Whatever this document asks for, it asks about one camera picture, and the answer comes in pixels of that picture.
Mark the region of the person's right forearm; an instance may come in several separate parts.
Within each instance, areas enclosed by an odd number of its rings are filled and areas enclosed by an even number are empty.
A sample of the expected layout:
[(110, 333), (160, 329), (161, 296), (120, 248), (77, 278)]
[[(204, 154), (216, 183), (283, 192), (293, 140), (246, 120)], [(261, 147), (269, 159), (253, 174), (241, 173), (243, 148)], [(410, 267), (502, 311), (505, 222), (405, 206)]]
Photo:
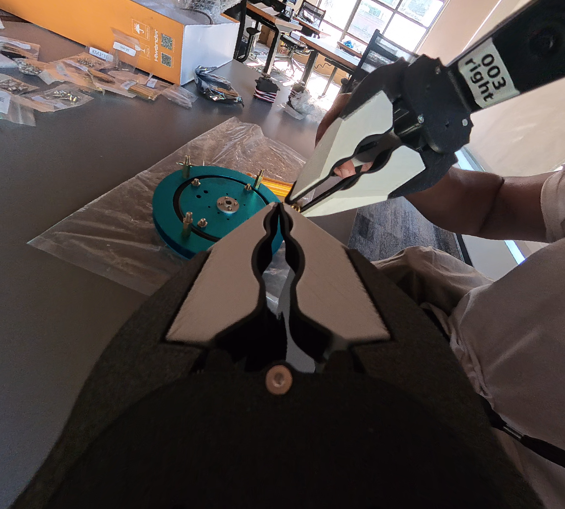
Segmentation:
[(552, 173), (501, 177), (451, 167), (433, 187), (406, 195), (428, 221), (454, 233), (491, 240), (544, 242), (541, 192)]

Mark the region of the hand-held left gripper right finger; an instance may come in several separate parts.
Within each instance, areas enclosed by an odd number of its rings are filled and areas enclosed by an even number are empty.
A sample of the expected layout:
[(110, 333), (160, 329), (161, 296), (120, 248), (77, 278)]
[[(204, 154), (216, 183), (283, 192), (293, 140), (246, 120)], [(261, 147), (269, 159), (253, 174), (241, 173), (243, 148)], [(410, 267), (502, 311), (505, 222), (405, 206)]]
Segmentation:
[(343, 244), (285, 203), (281, 233), (290, 267), (281, 294), (281, 315), (286, 364), (291, 369), (315, 373), (335, 352), (392, 343)]

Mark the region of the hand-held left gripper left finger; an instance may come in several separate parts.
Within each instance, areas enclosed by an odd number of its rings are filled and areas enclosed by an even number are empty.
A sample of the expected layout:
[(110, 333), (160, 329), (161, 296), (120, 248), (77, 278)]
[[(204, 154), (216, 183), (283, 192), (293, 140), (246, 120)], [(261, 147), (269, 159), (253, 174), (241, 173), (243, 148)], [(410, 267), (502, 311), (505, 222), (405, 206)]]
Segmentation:
[(211, 247), (167, 341), (225, 350), (250, 371), (284, 361), (285, 323), (269, 310), (262, 277), (272, 261), (279, 210), (279, 203), (268, 204)]

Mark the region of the pile of small screw bags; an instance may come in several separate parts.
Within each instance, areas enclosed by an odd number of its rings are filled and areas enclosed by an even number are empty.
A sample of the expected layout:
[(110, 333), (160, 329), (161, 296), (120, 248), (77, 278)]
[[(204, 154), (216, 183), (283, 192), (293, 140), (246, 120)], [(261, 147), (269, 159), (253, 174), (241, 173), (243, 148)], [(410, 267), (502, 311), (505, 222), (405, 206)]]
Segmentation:
[(77, 108), (95, 94), (156, 101), (159, 97), (189, 109), (196, 96), (153, 75), (136, 71), (141, 46), (113, 30), (109, 52), (87, 47), (53, 62), (39, 61), (39, 44), (1, 36), (1, 120), (35, 126), (35, 113)]

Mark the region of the brown office desk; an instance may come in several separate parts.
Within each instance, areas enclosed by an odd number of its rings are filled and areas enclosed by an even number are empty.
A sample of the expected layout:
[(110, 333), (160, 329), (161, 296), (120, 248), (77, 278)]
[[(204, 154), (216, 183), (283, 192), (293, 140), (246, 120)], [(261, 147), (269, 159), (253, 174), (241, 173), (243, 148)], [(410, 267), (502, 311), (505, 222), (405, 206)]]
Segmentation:
[(305, 87), (307, 86), (308, 80), (314, 69), (318, 55), (322, 55), (324, 57), (324, 60), (333, 66), (332, 73), (328, 78), (326, 87), (323, 90), (320, 98), (325, 97), (329, 85), (331, 82), (333, 82), (333, 79), (338, 69), (344, 71), (350, 77), (351, 75), (354, 74), (356, 68), (359, 65), (359, 61), (360, 61), (359, 58), (351, 54), (348, 54), (347, 52), (338, 49), (336, 47), (325, 45), (320, 39), (303, 36), (301, 37), (301, 41), (304, 42), (310, 50), (310, 54), (308, 56), (308, 60), (305, 65), (303, 75), (300, 80), (301, 82), (303, 82)]
[(291, 33), (293, 30), (300, 30), (302, 27), (305, 27), (313, 31), (318, 37), (326, 38), (329, 36), (328, 33), (323, 32), (312, 23), (301, 18), (293, 18), (291, 21), (286, 21), (279, 17), (278, 13), (275, 12), (273, 8), (267, 7), (261, 3), (252, 4), (248, 1), (246, 5), (246, 14), (251, 19), (255, 20), (257, 24), (268, 27), (274, 33), (271, 47), (265, 61), (265, 67), (263, 69), (265, 75), (271, 75), (280, 39), (284, 33)]

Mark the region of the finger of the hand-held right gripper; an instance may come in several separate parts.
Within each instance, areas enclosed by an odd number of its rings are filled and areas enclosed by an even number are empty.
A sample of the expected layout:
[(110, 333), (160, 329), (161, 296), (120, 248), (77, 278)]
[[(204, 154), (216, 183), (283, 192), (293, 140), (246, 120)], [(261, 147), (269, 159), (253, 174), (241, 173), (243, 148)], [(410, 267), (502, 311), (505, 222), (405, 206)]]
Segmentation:
[[(383, 91), (372, 96), (346, 118), (338, 117), (321, 139), (318, 151), (304, 166), (287, 198), (291, 202), (299, 201), (326, 181), (334, 168), (345, 161), (364, 164), (365, 160), (371, 160), (376, 165), (374, 169), (345, 178), (345, 181), (355, 180), (355, 183), (362, 174), (382, 168), (395, 150), (392, 124), (393, 104)], [(355, 183), (349, 187), (336, 184), (334, 188), (337, 191), (348, 189)], [(319, 199), (312, 200), (311, 204), (333, 193), (327, 191)]]
[(362, 174), (352, 187), (328, 195), (320, 202), (313, 202), (308, 209), (301, 209), (301, 214), (327, 216), (385, 201), (393, 191), (424, 170), (420, 153), (400, 146), (382, 168)]

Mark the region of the yellow-handled screwdriver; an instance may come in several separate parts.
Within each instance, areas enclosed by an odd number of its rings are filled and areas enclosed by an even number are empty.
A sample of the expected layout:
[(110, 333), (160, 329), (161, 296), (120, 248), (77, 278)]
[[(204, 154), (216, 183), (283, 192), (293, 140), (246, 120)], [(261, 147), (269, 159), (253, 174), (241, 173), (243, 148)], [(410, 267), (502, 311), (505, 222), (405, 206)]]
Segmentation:
[(279, 179), (269, 178), (264, 174), (261, 176), (261, 182), (258, 184), (258, 187), (255, 186), (257, 174), (246, 173), (247, 176), (251, 177), (251, 186), (256, 191), (259, 187), (263, 186), (269, 189), (273, 194), (275, 194), (279, 198), (285, 198), (289, 192), (291, 191), (293, 184), (288, 183), (286, 181), (281, 181)]

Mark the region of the orange and white cardboard box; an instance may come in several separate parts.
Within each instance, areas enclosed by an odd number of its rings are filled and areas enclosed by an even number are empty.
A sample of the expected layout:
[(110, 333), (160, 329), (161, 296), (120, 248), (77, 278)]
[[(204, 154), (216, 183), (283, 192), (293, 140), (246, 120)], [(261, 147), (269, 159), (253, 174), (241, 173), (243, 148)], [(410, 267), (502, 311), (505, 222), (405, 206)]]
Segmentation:
[(1, 9), (85, 46), (109, 52), (113, 30), (134, 38), (137, 67), (166, 81), (186, 84), (198, 66), (233, 60), (239, 24), (209, 22), (178, 0), (1, 0)]

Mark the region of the black antistatic bag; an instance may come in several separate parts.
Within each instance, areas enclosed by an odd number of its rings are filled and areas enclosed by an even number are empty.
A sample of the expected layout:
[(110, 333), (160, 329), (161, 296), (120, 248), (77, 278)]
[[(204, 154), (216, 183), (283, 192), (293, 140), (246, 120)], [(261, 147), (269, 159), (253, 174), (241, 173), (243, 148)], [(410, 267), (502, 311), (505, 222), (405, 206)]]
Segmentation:
[(217, 68), (218, 66), (198, 66), (194, 69), (194, 83), (199, 94), (217, 103), (244, 107), (241, 95), (230, 81), (215, 74)]

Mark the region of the large clear plastic bag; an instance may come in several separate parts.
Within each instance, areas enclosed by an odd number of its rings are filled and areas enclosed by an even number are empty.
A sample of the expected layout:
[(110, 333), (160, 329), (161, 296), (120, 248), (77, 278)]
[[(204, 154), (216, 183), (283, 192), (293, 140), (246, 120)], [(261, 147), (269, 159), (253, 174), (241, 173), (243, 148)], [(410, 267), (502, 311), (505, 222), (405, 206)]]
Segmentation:
[(190, 156), (197, 165), (243, 173), (265, 169), (293, 182), (305, 164), (298, 152), (266, 137), (257, 124), (230, 118), (204, 132), (29, 241), (32, 247), (147, 296), (180, 268), (182, 258), (166, 247), (152, 220), (158, 183)]

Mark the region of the black servo motor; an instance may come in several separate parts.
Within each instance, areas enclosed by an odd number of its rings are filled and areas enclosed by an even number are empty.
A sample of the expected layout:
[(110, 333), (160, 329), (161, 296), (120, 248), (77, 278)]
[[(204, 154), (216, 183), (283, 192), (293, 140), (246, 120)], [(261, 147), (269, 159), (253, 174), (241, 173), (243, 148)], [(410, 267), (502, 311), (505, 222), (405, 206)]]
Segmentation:
[(255, 80), (255, 83), (256, 87), (253, 97), (266, 103), (273, 104), (276, 101), (277, 94), (280, 90), (278, 84), (265, 73), (259, 75), (259, 77)]

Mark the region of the servo motor in clear bag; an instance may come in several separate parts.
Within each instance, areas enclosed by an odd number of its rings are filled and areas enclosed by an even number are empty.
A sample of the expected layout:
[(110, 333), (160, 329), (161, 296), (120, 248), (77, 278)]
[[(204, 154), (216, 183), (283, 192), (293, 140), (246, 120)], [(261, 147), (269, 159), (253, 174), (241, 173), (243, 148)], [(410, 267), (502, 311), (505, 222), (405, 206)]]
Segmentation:
[(310, 118), (312, 121), (319, 122), (324, 115), (323, 110), (316, 105), (306, 89), (304, 82), (293, 84), (286, 103), (281, 107), (284, 112), (299, 121)]

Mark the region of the blue round metal turntable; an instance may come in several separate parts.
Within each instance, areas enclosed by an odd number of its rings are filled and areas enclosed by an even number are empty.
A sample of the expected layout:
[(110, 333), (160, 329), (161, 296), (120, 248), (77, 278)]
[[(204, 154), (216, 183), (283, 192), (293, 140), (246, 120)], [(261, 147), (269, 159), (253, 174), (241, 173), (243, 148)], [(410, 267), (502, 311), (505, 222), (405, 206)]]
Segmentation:
[(191, 259), (208, 250), (270, 203), (280, 202), (264, 184), (217, 166), (182, 165), (166, 176), (152, 197), (152, 218), (174, 252)]

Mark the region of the person's right hand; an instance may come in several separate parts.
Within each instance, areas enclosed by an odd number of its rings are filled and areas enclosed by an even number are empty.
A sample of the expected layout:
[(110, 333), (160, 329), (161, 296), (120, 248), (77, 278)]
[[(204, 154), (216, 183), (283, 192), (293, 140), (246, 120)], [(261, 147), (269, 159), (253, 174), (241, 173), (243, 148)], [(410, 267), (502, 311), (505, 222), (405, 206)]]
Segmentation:
[[(330, 107), (330, 109), (326, 112), (325, 116), (322, 118), (321, 123), (318, 125), (318, 129), (316, 132), (315, 152), (318, 151), (317, 146), (320, 143), (323, 136), (326, 134), (329, 127), (331, 127), (334, 121), (338, 119), (344, 107), (348, 104), (350, 97), (351, 94), (337, 95), (335, 101), (333, 102), (333, 105)], [(345, 179), (350, 176), (354, 176), (356, 174), (356, 167), (358, 166), (359, 165), (356, 165), (352, 161), (345, 161), (344, 163), (334, 168), (333, 174), (341, 179)]]

